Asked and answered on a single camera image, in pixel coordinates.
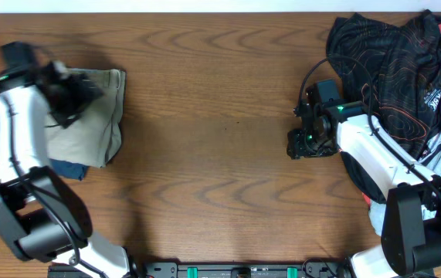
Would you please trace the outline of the khaki cargo shorts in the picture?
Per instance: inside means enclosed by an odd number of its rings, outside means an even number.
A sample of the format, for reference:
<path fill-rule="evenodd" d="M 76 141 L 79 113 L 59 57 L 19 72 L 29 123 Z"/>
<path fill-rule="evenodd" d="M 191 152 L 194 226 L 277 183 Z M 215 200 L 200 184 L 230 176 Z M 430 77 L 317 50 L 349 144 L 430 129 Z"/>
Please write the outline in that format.
<path fill-rule="evenodd" d="M 117 70 L 74 69 L 87 73 L 103 91 L 68 128 L 53 126 L 49 102 L 34 85 L 0 93 L 0 173 L 13 167 L 8 137 L 14 131 L 15 155 L 21 168 L 46 166 L 51 160 L 104 167 L 121 146 L 119 123 L 124 112 L 126 73 Z"/>

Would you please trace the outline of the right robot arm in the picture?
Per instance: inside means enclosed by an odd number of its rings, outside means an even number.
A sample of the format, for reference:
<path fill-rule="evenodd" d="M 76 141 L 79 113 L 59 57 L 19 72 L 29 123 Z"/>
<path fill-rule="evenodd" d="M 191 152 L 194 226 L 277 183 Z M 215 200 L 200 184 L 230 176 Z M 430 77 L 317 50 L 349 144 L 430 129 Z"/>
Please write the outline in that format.
<path fill-rule="evenodd" d="M 288 133 L 292 159 L 340 153 L 357 162 L 385 198 L 381 242 L 354 254 L 351 277 L 418 276 L 441 266 L 441 176 L 404 151 L 361 102 L 299 103 Z"/>

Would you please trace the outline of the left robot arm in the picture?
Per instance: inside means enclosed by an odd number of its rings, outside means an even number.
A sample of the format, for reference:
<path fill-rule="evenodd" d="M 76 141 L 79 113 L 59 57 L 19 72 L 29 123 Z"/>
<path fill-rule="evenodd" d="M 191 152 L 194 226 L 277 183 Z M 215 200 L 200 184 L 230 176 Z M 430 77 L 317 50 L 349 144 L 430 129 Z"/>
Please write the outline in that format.
<path fill-rule="evenodd" d="M 127 250 L 93 230 L 83 200 L 49 163 L 46 115 L 67 125 L 100 95 L 60 61 L 0 74 L 0 237 L 21 261 L 63 264 L 90 277 L 136 277 Z"/>

